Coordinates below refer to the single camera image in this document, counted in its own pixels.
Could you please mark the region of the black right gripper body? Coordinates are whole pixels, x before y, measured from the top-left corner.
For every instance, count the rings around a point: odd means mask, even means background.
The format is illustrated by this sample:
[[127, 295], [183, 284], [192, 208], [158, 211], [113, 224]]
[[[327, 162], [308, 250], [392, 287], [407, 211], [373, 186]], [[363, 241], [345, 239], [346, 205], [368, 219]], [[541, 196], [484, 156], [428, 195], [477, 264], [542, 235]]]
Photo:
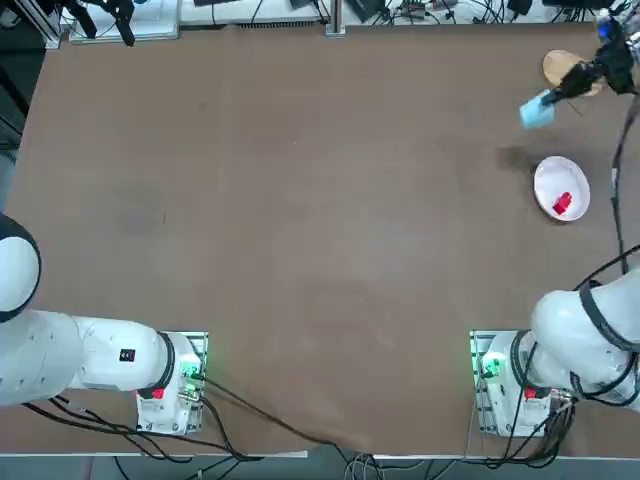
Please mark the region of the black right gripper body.
[[596, 50], [593, 63], [616, 94], [639, 94], [633, 77], [634, 59], [623, 33], [611, 31]]

